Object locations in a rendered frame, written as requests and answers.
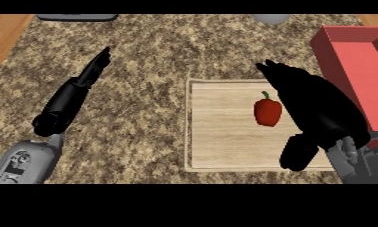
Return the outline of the red box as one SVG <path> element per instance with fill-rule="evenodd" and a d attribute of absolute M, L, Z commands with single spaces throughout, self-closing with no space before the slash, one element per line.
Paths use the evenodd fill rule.
<path fill-rule="evenodd" d="M 362 148 L 378 131 L 378 26 L 322 26 L 310 46 L 325 78 L 322 106 Z"/>

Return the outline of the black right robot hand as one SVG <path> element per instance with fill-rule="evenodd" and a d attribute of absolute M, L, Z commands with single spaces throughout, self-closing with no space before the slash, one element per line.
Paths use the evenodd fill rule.
<path fill-rule="evenodd" d="M 303 171 L 319 149 L 328 151 L 350 137 L 360 149 L 371 140 L 363 113 L 337 86 L 304 69 L 266 60 L 255 64 L 301 131 L 289 137 L 279 163 L 283 169 Z"/>

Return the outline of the red bell pepper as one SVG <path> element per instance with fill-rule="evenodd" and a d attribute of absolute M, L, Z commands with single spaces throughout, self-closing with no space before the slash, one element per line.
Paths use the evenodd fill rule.
<path fill-rule="evenodd" d="M 266 91 L 261 92 L 264 98 L 254 103 L 254 118 L 258 125 L 273 127 L 282 116 L 282 104 L 270 99 Z"/>

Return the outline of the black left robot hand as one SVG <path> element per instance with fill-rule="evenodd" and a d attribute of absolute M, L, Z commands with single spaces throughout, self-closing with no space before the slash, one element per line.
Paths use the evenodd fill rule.
<path fill-rule="evenodd" d="M 53 94 L 40 115 L 32 120 L 34 133 L 49 137 L 65 132 L 71 125 L 88 90 L 96 83 L 109 60 L 109 48 L 88 62 L 81 74 L 71 77 Z"/>

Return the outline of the pale grey rounded object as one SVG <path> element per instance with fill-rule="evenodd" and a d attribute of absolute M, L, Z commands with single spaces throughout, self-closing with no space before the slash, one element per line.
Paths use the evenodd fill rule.
<path fill-rule="evenodd" d="M 266 24 L 280 24 L 289 19 L 289 14 L 254 14 L 254 19 Z"/>

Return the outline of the pale wooden tray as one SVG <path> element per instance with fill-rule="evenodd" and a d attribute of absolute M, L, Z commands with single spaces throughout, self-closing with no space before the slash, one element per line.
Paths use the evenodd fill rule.
<path fill-rule="evenodd" d="M 269 82 L 252 80 L 186 81 L 184 170 L 255 172 L 280 169 L 279 156 L 298 128 L 288 115 L 273 127 L 257 124 L 254 103 L 277 97 Z"/>

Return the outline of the dark grey flat appliance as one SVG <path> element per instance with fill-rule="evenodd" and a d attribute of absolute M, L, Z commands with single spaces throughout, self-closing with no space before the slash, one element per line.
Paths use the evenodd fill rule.
<path fill-rule="evenodd" d="M 43 21 L 106 22 L 117 19 L 118 14 L 35 14 Z"/>

